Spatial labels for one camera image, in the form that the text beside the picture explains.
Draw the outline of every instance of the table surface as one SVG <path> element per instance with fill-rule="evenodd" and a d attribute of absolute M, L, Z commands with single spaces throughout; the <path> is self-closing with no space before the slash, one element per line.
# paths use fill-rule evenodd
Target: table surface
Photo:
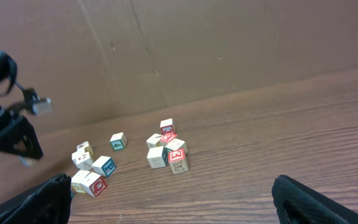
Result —
<path fill-rule="evenodd" d="M 182 174 L 146 159 L 146 139 L 167 118 L 190 151 Z M 119 132 L 127 147 L 112 151 Z M 0 154 L 0 203 L 58 172 L 75 174 L 71 153 L 83 141 L 117 165 L 98 198 L 75 195 L 70 223 L 278 223 L 271 189 L 280 174 L 358 212 L 358 68 L 39 139 L 45 156 L 30 169 Z"/>

